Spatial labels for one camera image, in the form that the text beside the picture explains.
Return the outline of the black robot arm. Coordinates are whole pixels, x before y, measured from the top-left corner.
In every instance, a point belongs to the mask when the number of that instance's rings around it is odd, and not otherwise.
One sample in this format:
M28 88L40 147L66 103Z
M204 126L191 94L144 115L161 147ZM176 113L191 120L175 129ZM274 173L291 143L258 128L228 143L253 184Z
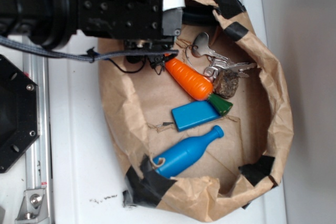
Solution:
M59 49L77 31L132 48L173 46L185 0L1 0L1 35Z

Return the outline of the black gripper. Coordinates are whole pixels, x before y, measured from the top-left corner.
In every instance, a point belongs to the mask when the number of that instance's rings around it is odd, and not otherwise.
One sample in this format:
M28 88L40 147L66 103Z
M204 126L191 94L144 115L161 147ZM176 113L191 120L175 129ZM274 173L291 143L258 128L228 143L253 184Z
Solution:
M78 29L129 47L171 48L181 34L184 0L78 0Z

